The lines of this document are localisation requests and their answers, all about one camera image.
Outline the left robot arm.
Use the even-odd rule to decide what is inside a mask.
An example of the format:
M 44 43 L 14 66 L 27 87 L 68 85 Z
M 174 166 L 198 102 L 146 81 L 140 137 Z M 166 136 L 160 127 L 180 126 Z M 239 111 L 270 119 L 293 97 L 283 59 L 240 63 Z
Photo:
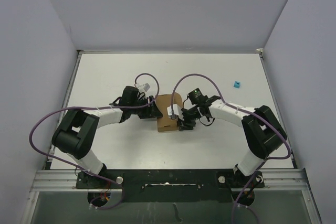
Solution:
M 52 144 L 70 156 L 88 174 L 88 182 L 93 187 L 100 188 L 107 181 L 104 172 L 106 166 L 91 149 L 97 129 L 123 123 L 132 115 L 140 119 L 159 119 L 163 116 L 155 103 L 159 90 L 155 96 L 147 96 L 148 89 L 147 83 L 127 86 L 122 96 L 105 109 L 71 109 L 66 112 L 53 134 Z

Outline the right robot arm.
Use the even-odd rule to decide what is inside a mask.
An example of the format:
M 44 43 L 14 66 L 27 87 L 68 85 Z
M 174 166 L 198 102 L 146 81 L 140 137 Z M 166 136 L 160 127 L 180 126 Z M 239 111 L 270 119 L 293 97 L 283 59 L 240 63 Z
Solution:
M 224 120 L 244 131 L 248 151 L 235 166 L 234 182 L 244 187 L 252 181 L 252 174 L 287 140 L 287 135 L 268 106 L 250 108 L 224 102 L 220 96 L 208 97 L 200 89 L 187 95 L 192 107 L 185 109 L 177 104 L 167 108 L 170 117 L 177 117 L 179 130 L 193 130 L 196 121 L 205 117 L 207 120 Z

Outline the small blue cube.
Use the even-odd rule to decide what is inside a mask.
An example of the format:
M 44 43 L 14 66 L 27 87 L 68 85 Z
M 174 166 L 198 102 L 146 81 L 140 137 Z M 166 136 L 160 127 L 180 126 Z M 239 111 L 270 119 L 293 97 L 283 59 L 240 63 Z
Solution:
M 234 88 L 240 88 L 240 82 L 239 81 L 235 81 L 233 87 Z

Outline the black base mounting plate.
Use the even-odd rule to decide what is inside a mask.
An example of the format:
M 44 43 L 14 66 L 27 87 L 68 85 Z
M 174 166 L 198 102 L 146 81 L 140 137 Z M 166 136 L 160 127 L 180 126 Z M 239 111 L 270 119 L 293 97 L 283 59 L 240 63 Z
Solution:
M 107 202 L 112 190 L 124 188 L 124 202 L 254 202 L 254 189 L 264 188 L 262 172 L 253 180 L 232 169 L 104 169 L 106 180 L 79 172 L 77 189 L 98 189 L 88 193 L 88 200 L 97 196 L 98 205 Z

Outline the aluminium table frame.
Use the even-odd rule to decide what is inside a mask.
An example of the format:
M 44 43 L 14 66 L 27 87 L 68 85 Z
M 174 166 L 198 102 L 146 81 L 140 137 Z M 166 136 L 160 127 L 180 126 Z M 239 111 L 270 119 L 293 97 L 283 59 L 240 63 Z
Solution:
M 320 223 L 259 54 L 84 52 L 52 135 L 80 222 Z

